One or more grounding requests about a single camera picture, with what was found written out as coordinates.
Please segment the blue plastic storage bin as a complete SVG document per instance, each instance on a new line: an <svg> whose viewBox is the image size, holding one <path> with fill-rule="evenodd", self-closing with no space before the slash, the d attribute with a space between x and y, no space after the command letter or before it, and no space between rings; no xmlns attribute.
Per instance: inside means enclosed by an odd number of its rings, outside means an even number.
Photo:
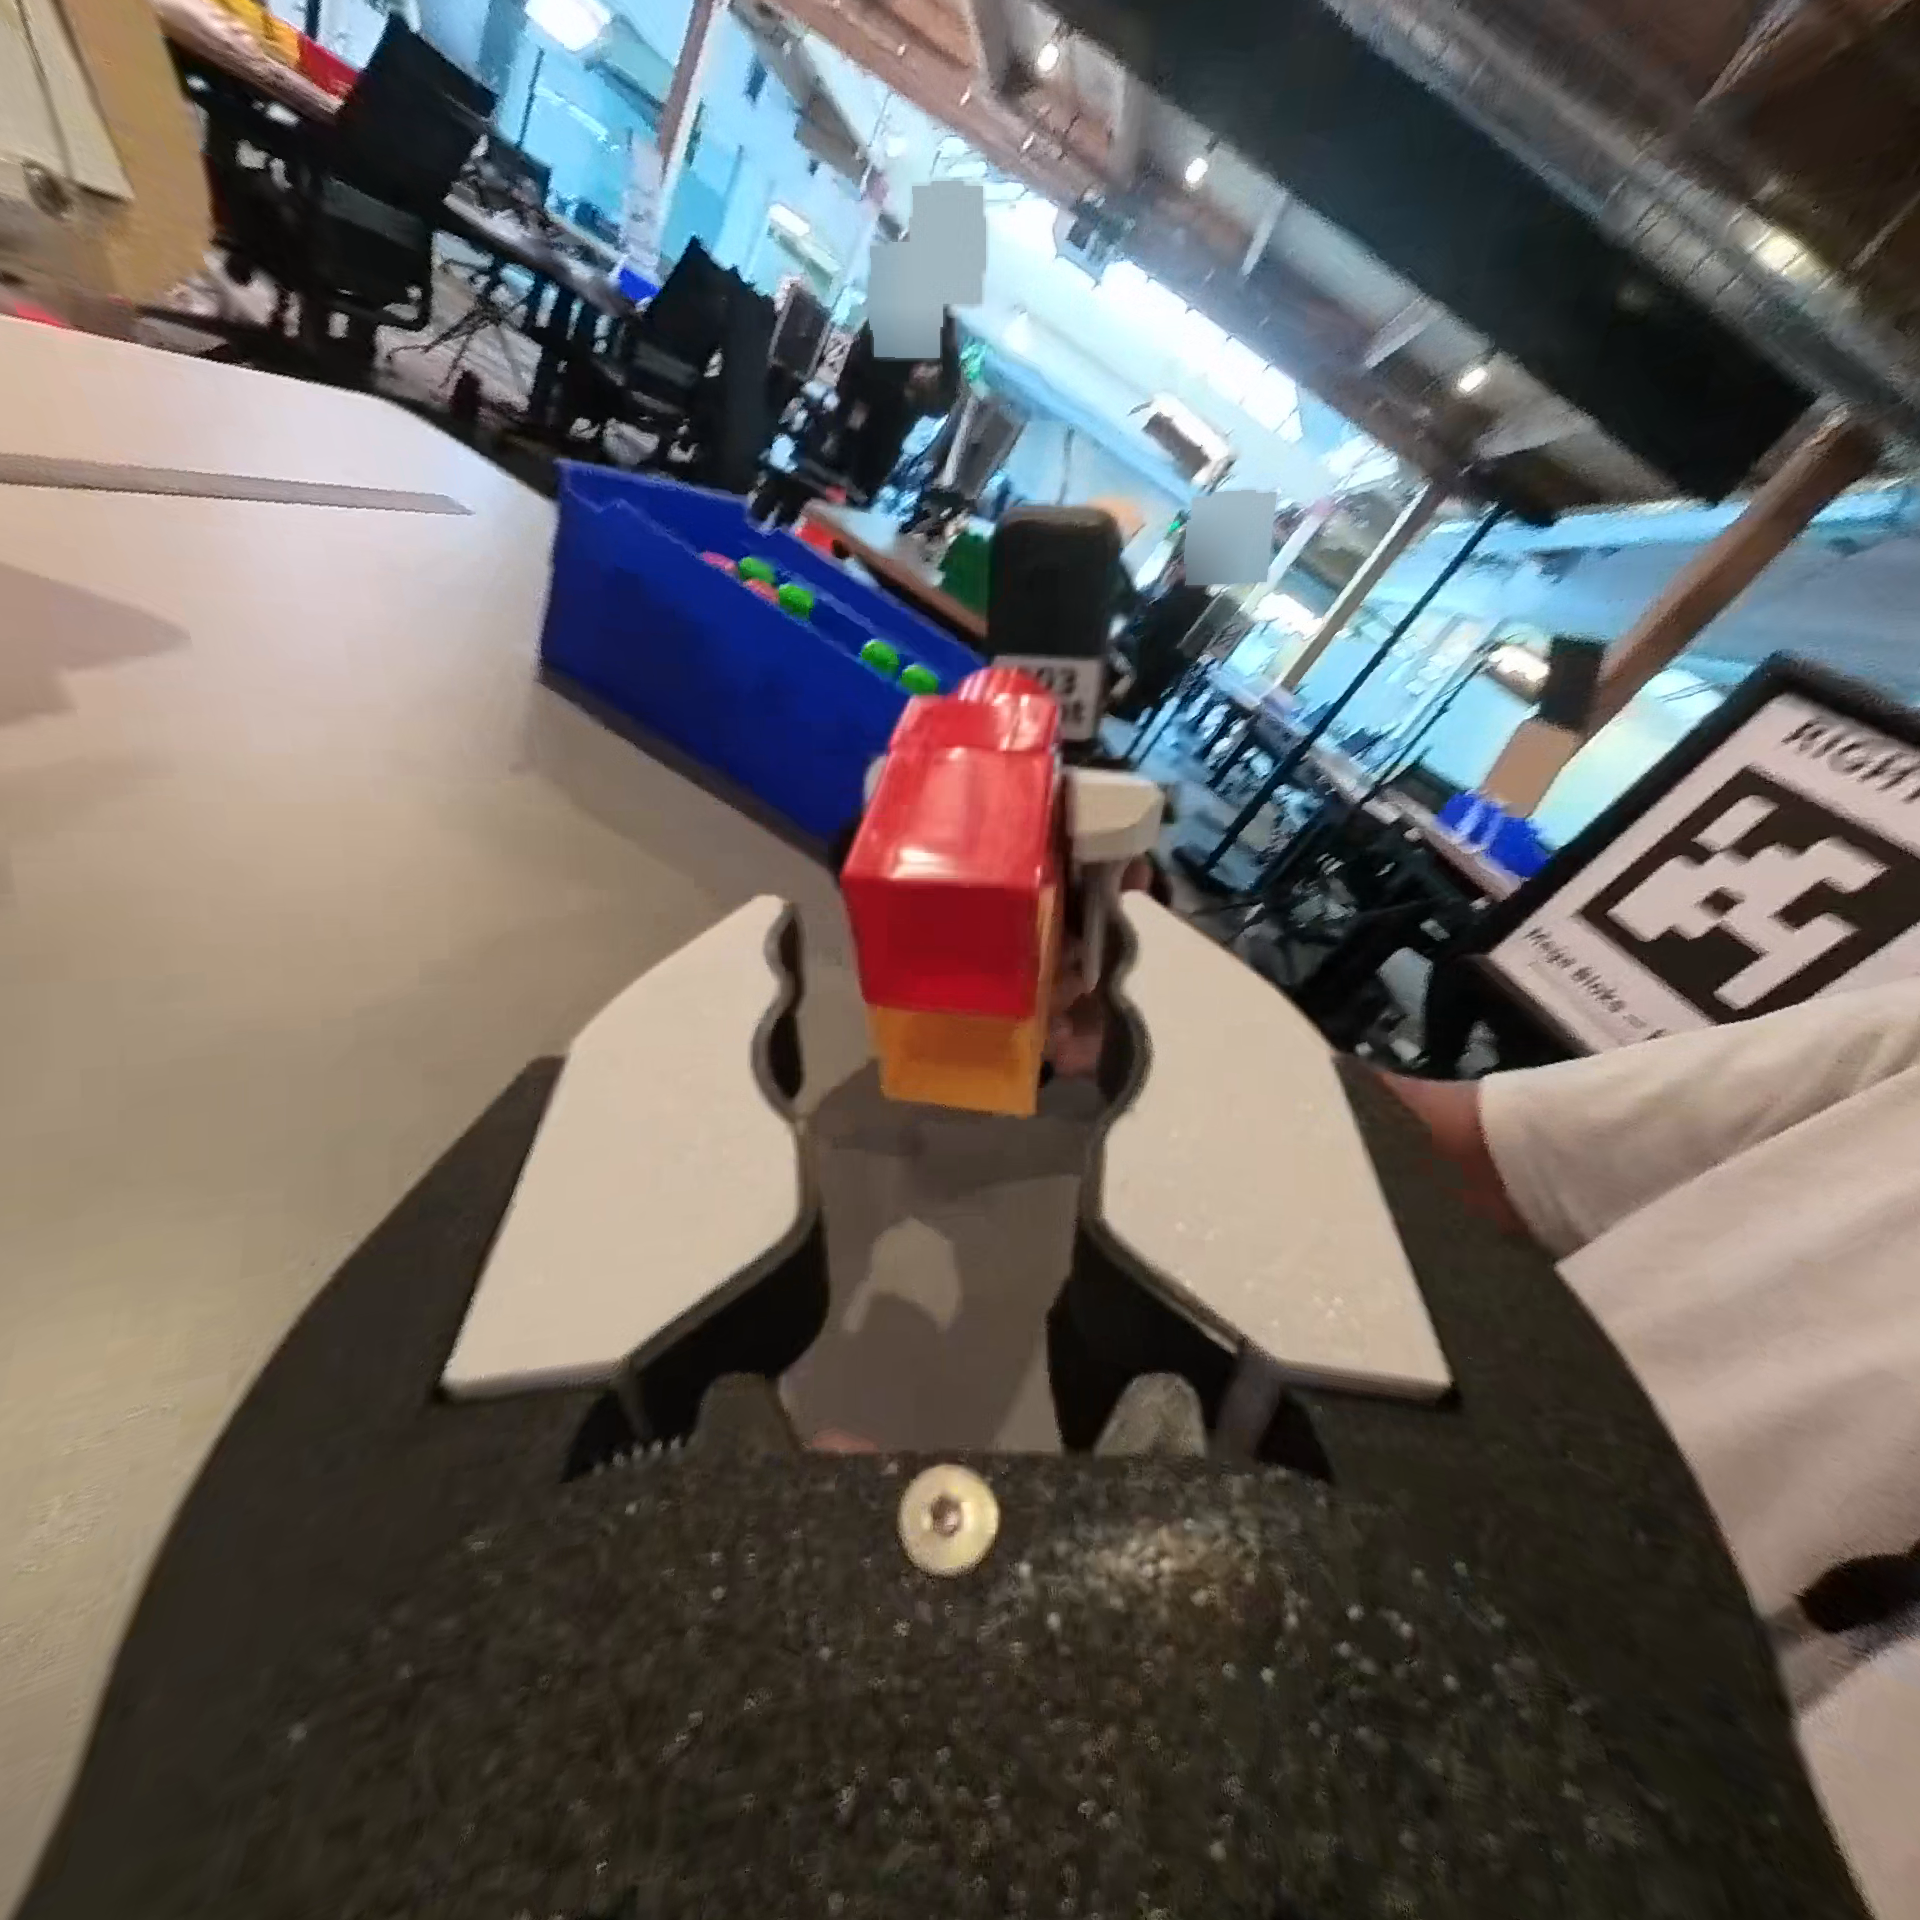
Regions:
<svg viewBox="0 0 1920 1920"><path fill-rule="evenodd" d="M742 499L639 472L560 462L539 640L548 680L580 691L808 845L860 814L867 774L907 696L856 658L868 639L951 691L979 657L886 591ZM742 592L703 552L759 557L813 591L811 621Z"/></svg>

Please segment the metal ventilation duct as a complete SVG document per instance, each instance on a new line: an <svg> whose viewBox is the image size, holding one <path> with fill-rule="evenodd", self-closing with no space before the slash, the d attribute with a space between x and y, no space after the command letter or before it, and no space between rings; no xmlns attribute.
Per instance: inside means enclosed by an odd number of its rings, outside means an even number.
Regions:
<svg viewBox="0 0 1920 1920"><path fill-rule="evenodd" d="M1659 158L1635 129L1553 91L1501 91L1472 77L1404 70L1424 97L1487 136L1643 270L1705 306L1823 401L1851 395L1845 367L1806 312L1799 282L1753 249L1743 211Z"/></svg>

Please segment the framed marker sign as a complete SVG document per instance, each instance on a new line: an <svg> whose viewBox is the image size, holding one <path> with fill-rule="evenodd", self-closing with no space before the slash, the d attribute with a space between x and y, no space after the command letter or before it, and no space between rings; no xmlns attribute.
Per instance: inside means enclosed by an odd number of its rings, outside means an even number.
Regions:
<svg viewBox="0 0 1920 1920"><path fill-rule="evenodd" d="M1763 661L1481 919L1470 961L1565 1055L1916 981L1916 709Z"/></svg>

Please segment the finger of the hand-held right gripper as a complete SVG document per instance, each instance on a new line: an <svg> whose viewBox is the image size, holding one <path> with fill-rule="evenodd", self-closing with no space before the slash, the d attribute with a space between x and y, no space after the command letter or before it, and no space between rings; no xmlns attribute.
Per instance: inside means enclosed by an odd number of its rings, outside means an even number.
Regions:
<svg viewBox="0 0 1920 1920"><path fill-rule="evenodd" d="M1062 778L1062 978L1100 978L1111 925L1127 894L1166 898L1159 865L1166 793L1155 783L1108 769L1067 769Z"/></svg>

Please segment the black office chair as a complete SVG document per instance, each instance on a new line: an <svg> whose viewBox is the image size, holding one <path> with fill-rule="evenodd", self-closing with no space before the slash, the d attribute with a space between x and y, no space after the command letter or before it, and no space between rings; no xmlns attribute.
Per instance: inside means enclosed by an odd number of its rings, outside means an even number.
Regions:
<svg viewBox="0 0 1920 1920"><path fill-rule="evenodd" d="M319 288L353 349L430 321L444 205L493 105L486 86L388 16L328 123L312 201Z"/></svg>

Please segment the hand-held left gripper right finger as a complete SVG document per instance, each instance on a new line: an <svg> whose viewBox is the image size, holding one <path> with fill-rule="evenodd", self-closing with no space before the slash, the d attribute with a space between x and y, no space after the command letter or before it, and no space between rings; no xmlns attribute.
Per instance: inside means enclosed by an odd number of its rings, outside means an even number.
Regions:
<svg viewBox="0 0 1920 1920"><path fill-rule="evenodd" d="M1150 894L1118 902L1092 1248L1229 1366L1219 1438L1285 1394L1441 1405L1454 1377L1337 1057L1257 973Z"/></svg>

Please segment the person's right forearm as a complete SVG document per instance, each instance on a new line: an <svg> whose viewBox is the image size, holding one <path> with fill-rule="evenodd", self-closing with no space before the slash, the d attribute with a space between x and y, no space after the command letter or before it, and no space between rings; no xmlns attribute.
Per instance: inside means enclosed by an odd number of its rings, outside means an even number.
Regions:
<svg viewBox="0 0 1920 1920"><path fill-rule="evenodd" d="M1510 1240L1529 1240L1531 1227L1515 1208L1483 1130L1479 1081L1432 1081L1374 1066L1383 1093L1419 1126L1428 1150L1452 1169L1462 1203Z"/></svg>

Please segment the yellow single-stud toy block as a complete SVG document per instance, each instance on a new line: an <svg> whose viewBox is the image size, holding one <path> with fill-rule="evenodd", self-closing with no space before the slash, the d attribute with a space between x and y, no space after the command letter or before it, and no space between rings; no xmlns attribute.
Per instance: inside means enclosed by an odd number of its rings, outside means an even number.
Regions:
<svg viewBox="0 0 1920 1920"><path fill-rule="evenodd" d="M1030 1118L1048 1019L868 1011L879 1090L893 1102L953 1113Z"/></svg>

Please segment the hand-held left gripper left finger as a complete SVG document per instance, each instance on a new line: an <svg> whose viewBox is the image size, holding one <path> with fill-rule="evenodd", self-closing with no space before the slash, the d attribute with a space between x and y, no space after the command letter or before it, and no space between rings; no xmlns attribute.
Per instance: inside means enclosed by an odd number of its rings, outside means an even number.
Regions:
<svg viewBox="0 0 1920 1920"><path fill-rule="evenodd" d="M721 1377L779 1383L825 1328L800 1121L798 913L756 897L572 1042L439 1391L607 1389L691 1427Z"/></svg>

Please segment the wooden background table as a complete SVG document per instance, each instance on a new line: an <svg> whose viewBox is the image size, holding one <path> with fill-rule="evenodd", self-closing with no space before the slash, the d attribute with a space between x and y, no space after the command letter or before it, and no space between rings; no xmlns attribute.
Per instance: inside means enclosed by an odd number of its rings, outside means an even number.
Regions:
<svg viewBox="0 0 1920 1920"><path fill-rule="evenodd" d="M987 640L987 617L943 587L920 543L903 534L885 513L815 499L800 514L798 531L811 531L815 545L867 570L879 587L949 637L976 649Z"/></svg>

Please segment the red single-stud toy block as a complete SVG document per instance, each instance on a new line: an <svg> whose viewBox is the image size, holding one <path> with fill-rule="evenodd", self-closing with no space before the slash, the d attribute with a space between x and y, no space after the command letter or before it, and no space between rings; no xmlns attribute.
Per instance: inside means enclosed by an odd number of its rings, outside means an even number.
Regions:
<svg viewBox="0 0 1920 1920"><path fill-rule="evenodd" d="M1021 1023L1039 1002L1056 753L893 749L838 877L873 1011Z"/></svg>

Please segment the small blue background bins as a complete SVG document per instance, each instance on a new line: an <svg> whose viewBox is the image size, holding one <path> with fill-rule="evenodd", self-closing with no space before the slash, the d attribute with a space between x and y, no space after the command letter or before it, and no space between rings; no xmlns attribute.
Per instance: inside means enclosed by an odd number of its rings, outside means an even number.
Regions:
<svg viewBox="0 0 1920 1920"><path fill-rule="evenodd" d="M1551 849L1531 818L1476 791L1455 793L1435 822L1441 832L1512 881L1531 879L1551 858Z"/></svg>

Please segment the person's white shirt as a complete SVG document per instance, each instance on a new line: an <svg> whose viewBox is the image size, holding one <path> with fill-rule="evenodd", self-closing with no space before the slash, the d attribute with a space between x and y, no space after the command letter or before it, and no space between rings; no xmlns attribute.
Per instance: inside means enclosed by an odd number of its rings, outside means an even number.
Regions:
<svg viewBox="0 0 1920 1920"><path fill-rule="evenodd" d="M1716 1519L1869 1911L1916 1917L1916 984L1494 1072L1481 1113Z"/></svg>

